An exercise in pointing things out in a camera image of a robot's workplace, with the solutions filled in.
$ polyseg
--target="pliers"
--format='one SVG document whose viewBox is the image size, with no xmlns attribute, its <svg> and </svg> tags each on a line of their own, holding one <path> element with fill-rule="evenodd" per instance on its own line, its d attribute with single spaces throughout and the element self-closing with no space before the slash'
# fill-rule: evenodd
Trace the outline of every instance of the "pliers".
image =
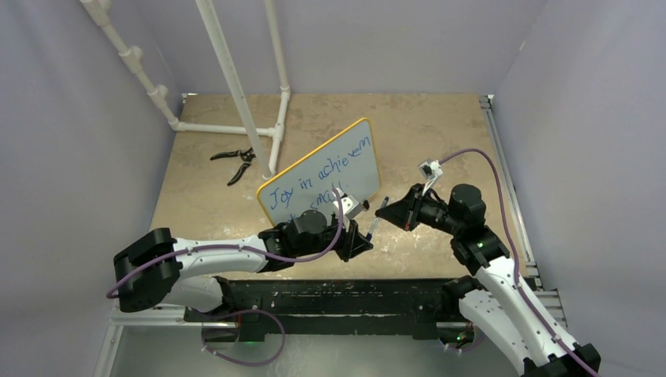
<svg viewBox="0 0 666 377">
<path fill-rule="evenodd" d="M 227 183 L 227 186 L 233 185 L 234 183 L 238 182 L 240 178 L 243 176 L 243 173 L 245 173 L 245 170 L 247 170 L 250 165 L 252 165 L 252 159 L 256 157 L 254 152 L 252 151 L 252 148 L 243 151 L 241 149 L 234 151 L 234 152 L 220 152 L 217 155 L 214 155 L 210 158 L 210 161 L 213 161 L 214 159 L 224 159 L 227 157 L 240 157 L 241 160 L 243 160 L 243 164 L 240 165 L 238 168 L 238 171 L 236 174 L 233 175 L 233 178 L 231 178 L 231 181 Z"/>
</svg>

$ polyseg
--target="white wall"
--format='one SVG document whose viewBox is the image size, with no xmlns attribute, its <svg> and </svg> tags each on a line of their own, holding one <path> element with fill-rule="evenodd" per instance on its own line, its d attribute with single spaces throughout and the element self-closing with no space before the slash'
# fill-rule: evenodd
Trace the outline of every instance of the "white wall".
<svg viewBox="0 0 666 377">
<path fill-rule="evenodd" d="M 604 376 L 664 375 L 664 20 L 548 2 L 493 103 L 544 282 Z"/>
<path fill-rule="evenodd" d="M 111 15 L 174 90 L 136 6 Z M 0 2 L 0 35 L 0 375 L 89 376 L 173 133 L 78 1 Z"/>
<path fill-rule="evenodd" d="M 277 0 L 292 88 L 495 93 L 546 0 Z M 215 1 L 243 88 L 277 93 L 262 0 Z M 194 1 L 141 0 L 183 92 L 227 92 Z"/>
</svg>

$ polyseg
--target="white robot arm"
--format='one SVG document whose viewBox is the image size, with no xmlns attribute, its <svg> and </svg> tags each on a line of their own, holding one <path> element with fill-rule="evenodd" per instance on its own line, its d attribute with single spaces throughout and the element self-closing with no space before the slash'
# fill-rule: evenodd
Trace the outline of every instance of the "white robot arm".
<svg viewBox="0 0 666 377">
<path fill-rule="evenodd" d="M 430 189 L 441 176 L 439 162 L 426 161 L 419 168 L 428 182 L 413 185 L 405 198 L 375 214 L 406 231 L 423 223 L 453 235 L 453 254 L 471 276 L 447 284 L 442 305 L 474 322 L 520 375 L 596 373 L 600 358 L 594 347 L 580 346 L 557 323 L 520 276 L 518 256 L 511 259 L 500 238 L 485 225 L 479 189 L 457 185 L 446 203 Z M 550 374 L 539 374 L 544 371 Z"/>
<path fill-rule="evenodd" d="M 362 235 L 353 220 L 367 205 L 339 188 L 335 195 L 337 216 L 332 216 L 331 224 L 322 213 L 308 210 L 238 240 L 185 240 L 173 238 L 167 228 L 154 229 L 113 258 L 117 283 L 107 297 L 119 298 L 120 309 L 126 313 L 160 303 L 207 313 L 221 306 L 225 295 L 218 278 L 206 275 L 279 271 L 331 250 L 347 262 L 372 249 L 370 235 Z"/>
</svg>

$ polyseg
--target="purple cable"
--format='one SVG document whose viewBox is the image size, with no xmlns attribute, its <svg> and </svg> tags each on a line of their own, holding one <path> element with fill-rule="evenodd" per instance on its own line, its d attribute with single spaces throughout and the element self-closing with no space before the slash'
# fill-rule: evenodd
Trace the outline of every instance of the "purple cable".
<svg viewBox="0 0 666 377">
<path fill-rule="evenodd" d="M 266 256 L 267 258 L 272 258 L 276 259 L 278 261 L 282 262 L 291 262 L 291 263 L 300 263 L 300 262 L 311 262 L 315 259 L 319 259 L 323 256 L 326 255 L 329 251 L 333 250 L 333 247 L 335 247 L 335 244 L 338 242 L 340 238 L 340 234 L 342 234 L 342 216 L 344 216 L 342 212 L 342 198 L 340 198 L 340 195 L 338 194 L 338 190 L 332 190 L 333 194 L 335 195 L 335 199 L 338 200 L 338 228 L 335 231 L 335 236 L 333 236 L 333 240 L 331 241 L 328 246 L 326 246 L 325 249 L 323 249 L 319 254 L 315 254 L 311 257 L 308 258 L 287 258 L 287 257 L 282 257 L 279 255 L 271 254 L 268 251 L 264 250 L 259 250 L 255 247 L 252 246 L 242 246 L 241 249 L 251 251 L 253 253 L 261 254 Z M 161 255 L 155 259 L 152 259 L 143 265 L 140 265 L 136 269 L 132 270 L 132 272 L 128 273 L 127 275 L 123 276 L 122 279 L 118 280 L 118 282 L 111 288 L 109 292 L 106 294 L 106 298 L 118 298 L 118 294 L 114 293 L 116 292 L 119 288 L 121 288 L 125 283 L 130 281 L 133 277 L 135 277 L 138 273 L 146 270 L 149 267 L 152 267 L 153 265 L 156 265 L 160 263 L 161 261 L 164 261 L 169 258 L 177 257 L 178 255 L 189 253 L 189 252 L 198 252 L 198 251 L 205 251 L 205 250 L 210 250 L 210 249 L 238 249 L 239 245 L 232 245 L 232 244 L 226 244 L 226 243 L 221 243 L 221 244 L 216 244 L 216 245 L 201 245 L 201 246 L 195 246 L 191 250 L 188 249 L 183 249 L 179 251 L 171 251 L 170 253 L 167 253 L 165 255 Z"/>
<path fill-rule="evenodd" d="M 495 168 L 495 164 L 493 161 L 490 159 L 490 156 L 486 152 L 483 152 L 481 149 L 478 148 L 465 148 L 461 149 L 458 152 L 455 152 L 451 154 L 450 156 L 444 157 L 443 159 L 439 160 L 440 165 L 444 164 L 445 162 L 449 161 L 450 159 L 460 156 L 463 153 L 467 152 L 476 152 L 480 155 L 482 155 L 486 161 L 488 161 L 488 164 L 490 165 L 490 168 L 492 169 L 492 175 L 495 176 L 495 185 L 497 186 L 497 194 L 499 196 L 499 211 L 502 213 L 502 226 L 504 227 L 504 232 L 507 234 L 507 239 L 509 240 L 509 245 L 511 247 L 511 255 L 514 258 L 514 283 L 516 287 L 518 287 L 518 293 L 522 297 L 523 301 L 525 301 L 525 304 L 532 310 L 536 318 L 541 322 L 541 324 L 548 330 L 548 333 L 551 334 L 551 336 L 555 337 L 557 335 L 557 332 L 551 327 L 551 324 L 548 323 L 548 321 L 543 318 L 541 313 L 539 313 L 539 310 L 534 306 L 532 303 L 532 300 L 527 297 L 527 294 L 525 293 L 525 289 L 522 287 L 522 284 L 520 284 L 520 266 L 518 265 L 518 249 L 516 249 L 516 245 L 514 244 L 513 238 L 511 238 L 511 233 L 509 232 L 509 224 L 507 223 L 507 212 L 504 210 L 504 197 L 502 195 L 502 186 L 500 184 L 500 175 L 497 174 L 497 169 Z M 574 359 L 578 365 L 580 365 L 589 375 L 592 377 L 598 377 L 599 374 L 595 372 L 594 369 L 590 368 L 589 365 L 587 365 L 584 361 L 582 361 L 578 355 L 576 355 L 561 339 L 557 340 L 557 344 L 564 349 L 564 351 L 567 352 L 569 356 L 571 356 L 572 359 Z"/>
<path fill-rule="evenodd" d="M 477 332 L 476 335 L 474 336 L 474 341 L 472 342 L 472 344 L 470 344 L 469 347 L 463 348 L 461 352 L 462 353 L 470 352 L 471 350 L 479 347 L 484 340 L 485 336 L 483 335 L 483 333 Z"/>
<path fill-rule="evenodd" d="M 282 335 L 282 341 L 280 342 L 280 348 L 278 348 L 277 351 L 271 357 L 269 357 L 268 359 L 263 360 L 263 361 L 237 360 L 237 359 L 234 359 L 233 357 L 223 355 L 223 354 L 219 353 L 218 351 L 213 350 L 206 343 L 206 338 L 204 336 L 206 334 L 206 332 L 202 329 L 202 331 L 201 331 L 201 344 L 203 344 L 203 350 L 206 350 L 206 351 L 210 352 L 213 356 L 220 357 L 221 359 L 230 361 L 234 364 L 243 365 L 244 367 L 261 367 L 263 365 L 270 364 L 270 363 L 274 362 L 274 360 L 277 359 L 278 356 L 282 353 L 282 350 L 284 349 L 284 344 L 287 342 L 287 332 L 284 330 L 284 326 L 282 325 L 280 320 L 278 320 L 277 317 L 275 317 L 274 315 L 272 315 L 269 312 L 266 312 L 265 310 L 247 309 L 247 310 L 240 310 L 238 312 L 234 312 L 234 313 L 230 313 L 230 314 L 225 314 L 223 316 L 209 316 L 208 314 L 205 314 L 205 313 L 199 313 L 199 314 L 204 315 L 205 317 L 208 317 L 209 319 L 212 319 L 212 320 L 224 320 L 226 318 L 240 316 L 240 315 L 243 315 L 243 314 L 263 314 L 263 315 L 267 316 L 268 318 L 270 318 L 271 320 L 275 321 L 275 323 L 277 324 L 277 327 L 280 328 L 280 334 Z"/>
</svg>

